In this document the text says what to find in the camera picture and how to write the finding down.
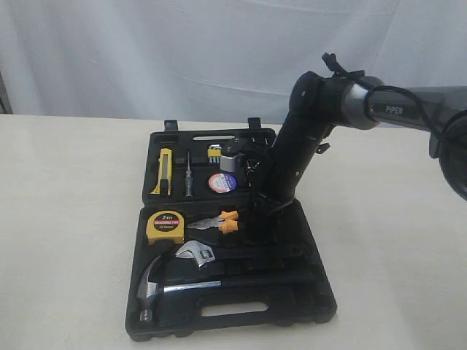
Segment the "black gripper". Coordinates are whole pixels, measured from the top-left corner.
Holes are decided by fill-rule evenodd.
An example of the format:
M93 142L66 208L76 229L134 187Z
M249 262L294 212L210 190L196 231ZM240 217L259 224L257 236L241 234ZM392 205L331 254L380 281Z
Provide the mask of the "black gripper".
M246 218L249 242L277 242L274 215L293 202L301 177L331 131L328 123L284 123L271 147L247 151L247 158L255 161L247 175L251 184Z

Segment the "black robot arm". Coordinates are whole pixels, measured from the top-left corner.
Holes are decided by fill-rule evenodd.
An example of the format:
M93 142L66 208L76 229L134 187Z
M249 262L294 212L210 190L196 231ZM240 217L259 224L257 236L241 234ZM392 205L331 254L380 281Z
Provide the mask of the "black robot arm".
M367 131L380 123L429 132L429 155L454 192L466 197L466 87L402 88L360 71L328 78L308 71L293 86L287 117L252 173L248 233L269 234L270 219L293 202L304 171L334 128Z

